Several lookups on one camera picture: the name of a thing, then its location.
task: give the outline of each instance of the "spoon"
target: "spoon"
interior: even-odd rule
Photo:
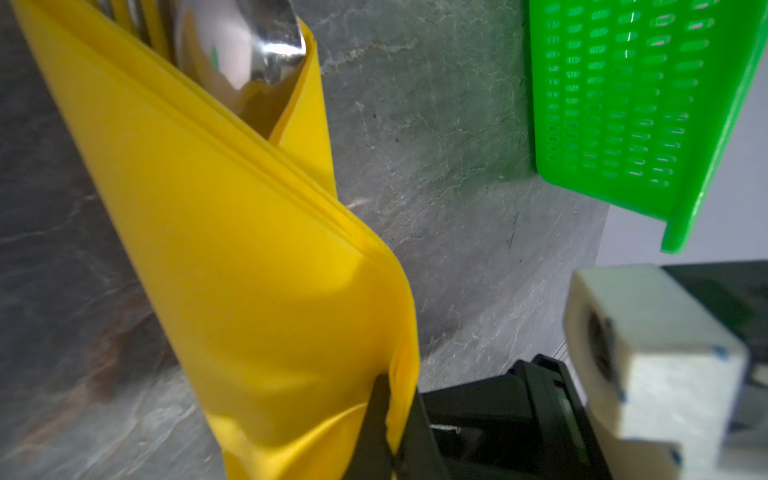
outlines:
[[[306,56],[289,0],[180,0],[177,65],[268,137]]]

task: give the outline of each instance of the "plastic basket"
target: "plastic basket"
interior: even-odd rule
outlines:
[[[768,35],[766,0],[530,2],[536,163],[679,253]]]

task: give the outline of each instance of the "marble surface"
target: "marble surface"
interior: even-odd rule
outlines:
[[[518,0],[296,0],[340,200],[402,262],[424,390],[563,352],[607,205],[528,149]],[[0,478],[223,478],[216,442],[0,2]]]

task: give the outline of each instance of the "white wall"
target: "white wall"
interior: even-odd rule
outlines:
[[[658,220],[611,206],[596,264],[768,259],[768,48],[680,255],[660,252],[665,227]]]

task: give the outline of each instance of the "green plastic basket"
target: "green plastic basket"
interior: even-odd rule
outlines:
[[[679,253],[765,46],[768,1],[528,7],[542,177],[666,221],[661,249]]]

